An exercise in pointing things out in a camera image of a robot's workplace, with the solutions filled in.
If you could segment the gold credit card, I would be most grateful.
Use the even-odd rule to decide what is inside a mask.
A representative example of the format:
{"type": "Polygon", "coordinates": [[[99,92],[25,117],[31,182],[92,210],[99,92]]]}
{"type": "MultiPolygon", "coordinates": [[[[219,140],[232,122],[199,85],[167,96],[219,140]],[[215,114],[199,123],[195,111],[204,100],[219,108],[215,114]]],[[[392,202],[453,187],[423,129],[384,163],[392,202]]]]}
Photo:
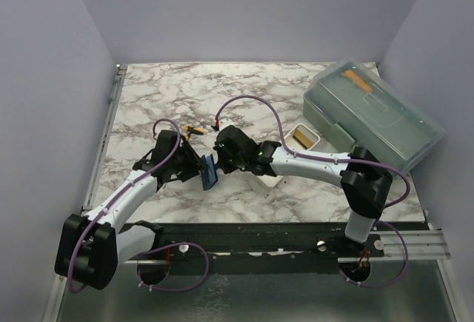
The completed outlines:
{"type": "Polygon", "coordinates": [[[298,145],[305,150],[311,149],[316,144],[313,137],[309,137],[306,133],[300,130],[294,131],[293,140],[297,142],[298,145]]]}

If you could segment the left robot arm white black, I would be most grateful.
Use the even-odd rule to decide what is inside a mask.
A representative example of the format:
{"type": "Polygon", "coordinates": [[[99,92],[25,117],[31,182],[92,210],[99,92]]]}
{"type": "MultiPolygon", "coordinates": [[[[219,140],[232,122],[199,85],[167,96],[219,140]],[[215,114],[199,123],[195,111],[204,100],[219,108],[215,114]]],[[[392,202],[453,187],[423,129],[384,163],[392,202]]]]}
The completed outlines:
{"type": "Polygon", "coordinates": [[[138,254],[158,258],[164,250],[158,224],[138,221],[124,225],[131,215],[165,184],[200,177],[205,190],[217,182],[212,155],[198,155],[173,130],[162,130],[156,145],[136,163],[125,182],[102,204],[85,215],[70,215],[63,224],[54,270],[94,289],[112,280],[119,264],[138,254]]]}

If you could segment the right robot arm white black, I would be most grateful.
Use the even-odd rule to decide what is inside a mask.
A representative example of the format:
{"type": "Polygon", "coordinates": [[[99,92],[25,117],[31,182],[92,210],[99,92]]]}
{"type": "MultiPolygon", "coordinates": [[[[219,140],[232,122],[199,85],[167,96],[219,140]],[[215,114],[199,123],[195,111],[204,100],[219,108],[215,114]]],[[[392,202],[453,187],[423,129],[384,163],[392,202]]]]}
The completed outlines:
{"type": "Polygon", "coordinates": [[[257,142],[228,125],[214,143],[218,167],[225,174],[236,170],[256,176],[295,176],[342,188],[350,207],[342,251],[351,257],[367,248],[374,223],[381,217],[393,177],[362,147],[353,152],[319,153],[294,150],[283,141],[257,142]]]}

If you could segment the blue leather card holder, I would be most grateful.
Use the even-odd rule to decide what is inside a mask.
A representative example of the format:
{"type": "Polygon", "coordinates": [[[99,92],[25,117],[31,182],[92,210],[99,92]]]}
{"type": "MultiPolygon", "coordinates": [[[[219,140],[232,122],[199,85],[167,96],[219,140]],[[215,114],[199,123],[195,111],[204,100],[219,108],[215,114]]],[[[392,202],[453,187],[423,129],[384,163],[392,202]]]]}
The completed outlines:
{"type": "MultiPolygon", "coordinates": [[[[205,163],[213,162],[216,168],[216,163],[214,161],[213,154],[204,156],[203,159],[205,163]]],[[[217,169],[214,172],[201,172],[201,182],[204,191],[212,189],[218,182],[217,169]]]]}

